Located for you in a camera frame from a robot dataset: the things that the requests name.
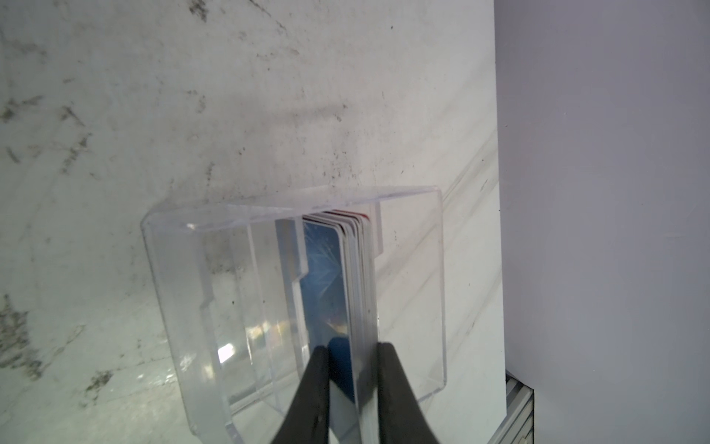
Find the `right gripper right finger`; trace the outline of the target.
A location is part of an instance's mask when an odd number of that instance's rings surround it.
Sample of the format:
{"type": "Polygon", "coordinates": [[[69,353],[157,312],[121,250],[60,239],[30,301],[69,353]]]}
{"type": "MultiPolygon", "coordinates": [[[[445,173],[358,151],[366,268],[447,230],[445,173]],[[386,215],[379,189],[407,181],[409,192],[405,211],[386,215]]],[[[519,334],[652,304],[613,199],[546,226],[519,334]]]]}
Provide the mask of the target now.
{"type": "Polygon", "coordinates": [[[382,444],[438,444],[393,344],[377,344],[379,440],[382,444]]]}

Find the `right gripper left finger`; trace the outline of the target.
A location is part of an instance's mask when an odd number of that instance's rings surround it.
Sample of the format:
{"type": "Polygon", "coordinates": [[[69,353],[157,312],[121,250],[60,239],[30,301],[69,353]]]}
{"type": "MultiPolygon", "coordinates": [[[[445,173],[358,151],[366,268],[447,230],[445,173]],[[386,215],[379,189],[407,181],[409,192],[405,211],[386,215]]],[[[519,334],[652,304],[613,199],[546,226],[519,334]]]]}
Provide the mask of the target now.
{"type": "Polygon", "coordinates": [[[328,349],[317,346],[272,444],[329,444],[329,364],[328,349]]]}

